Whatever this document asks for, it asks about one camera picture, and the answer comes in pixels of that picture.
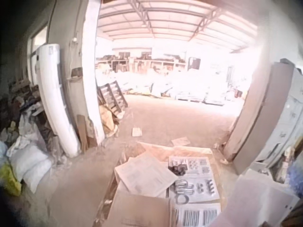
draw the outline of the wooden pallet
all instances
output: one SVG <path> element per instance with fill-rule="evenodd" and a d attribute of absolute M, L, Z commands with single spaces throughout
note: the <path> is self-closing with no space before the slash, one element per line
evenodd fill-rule
<path fill-rule="evenodd" d="M 178 98 L 177 100 L 187 101 L 187 102 L 194 102 L 194 103 L 203 103 L 202 100 L 195 100 L 195 99 L 191 99 L 191 98 Z"/>
<path fill-rule="evenodd" d="M 98 96 L 100 104 L 107 105 L 115 116 L 128 107 L 128 103 L 116 80 L 98 87 Z"/>

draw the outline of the dusty floor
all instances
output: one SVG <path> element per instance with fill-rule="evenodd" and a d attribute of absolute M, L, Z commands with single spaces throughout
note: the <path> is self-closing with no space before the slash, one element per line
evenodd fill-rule
<path fill-rule="evenodd" d="M 172 139 L 187 137 L 192 147 L 212 148 L 225 137 L 239 113 L 233 104 L 223 107 L 186 101 L 126 96 L 129 103 L 119 126 L 119 136 L 109 138 L 105 147 L 93 148 L 71 161 L 71 165 L 52 170 L 33 195 L 24 187 L 16 202 L 17 210 L 29 226 L 90 227 L 99 202 L 120 154 L 136 141 L 173 146 Z M 132 137 L 132 128 L 140 127 L 142 137 Z M 216 159 L 222 158 L 214 151 Z M 222 182 L 226 195 L 237 179 L 232 165 L 223 165 Z"/>

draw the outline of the white sack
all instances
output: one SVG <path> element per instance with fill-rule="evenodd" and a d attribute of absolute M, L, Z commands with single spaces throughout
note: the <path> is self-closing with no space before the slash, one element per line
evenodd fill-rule
<path fill-rule="evenodd" d="M 44 161 L 39 162 L 25 173 L 23 179 L 32 193 L 36 192 L 39 182 L 47 173 L 47 171 L 52 167 L 52 164 L 52 160 L 48 158 Z"/>
<path fill-rule="evenodd" d="M 37 163 L 48 158 L 35 143 L 30 143 L 25 148 L 18 150 L 10 158 L 16 179 L 20 182 L 24 174 Z"/>
<path fill-rule="evenodd" d="M 19 149 L 25 148 L 28 144 L 30 144 L 30 140 L 23 136 L 19 136 L 16 142 L 14 142 L 6 152 L 6 156 L 12 157 Z"/>

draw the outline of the cardboard sheet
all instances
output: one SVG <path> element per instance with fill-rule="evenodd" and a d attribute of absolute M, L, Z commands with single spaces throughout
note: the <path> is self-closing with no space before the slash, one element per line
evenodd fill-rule
<path fill-rule="evenodd" d="M 118 192 L 106 227 L 171 227 L 173 205 L 169 199 Z"/>

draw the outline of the wooden board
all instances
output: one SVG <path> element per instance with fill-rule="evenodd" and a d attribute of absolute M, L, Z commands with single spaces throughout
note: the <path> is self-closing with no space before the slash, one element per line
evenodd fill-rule
<path fill-rule="evenodd" d="M 214 173 L 214 180 L 216 182 L 217 189 L 220 194 L 220 199 L 206 203 L 220 202 L 221 209 L 223 209 L 226 206 L 227 200 L 224 196 L 223 187 L 220 182 L 219 168 L 217 166 L 216 160 L 210 148 L 194 148 L 194 147 L 184 147 L 184 146 L 176 146 L 172 148 L 172 147 L 165 147 L 160 145 L 138 142 L 136 146 L 129 148 L 127 151 L 122 153 L 121 158 L 116 166 L 125 163 L 129 159 L 129 157 L 136 157 L 139 154 L 144 153 L 145 151 L 152 153 L 159 161 L 163 161 L 163 162 L 165 161 L 168 162 L 169 156 L 208 157 Z M 115 178 L 115 174 L 113 173 L 109 185 L 107 187 L 107 192 L 105 194 L 105 197 L 99 204 L 97 216 L 93 223 L 93 227 L 102 226 L 104 221 L 107 219 L 111 207 L 111 203 L 109 204 L 106 201 L 113 200 L 116 190 L 117 190 L 117 181 Z"/>
<path fill-rule="evenodd" d="M 81 150 L 82 152 L 85 152 L 89 146 L 87 143 L 86 121 L 83 115 L 77 115 L 77 127 L 81 140 Z"/>

